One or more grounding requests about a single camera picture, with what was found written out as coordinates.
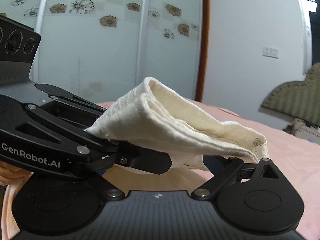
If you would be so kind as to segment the person's left hand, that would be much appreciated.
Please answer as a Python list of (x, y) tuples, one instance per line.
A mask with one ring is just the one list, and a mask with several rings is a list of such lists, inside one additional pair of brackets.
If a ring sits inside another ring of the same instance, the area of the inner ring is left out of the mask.
[(1, 186), (14, 184), (31, 175), (30, 171), (7, 164), (1, 161), (0, 165), (0, 181)]

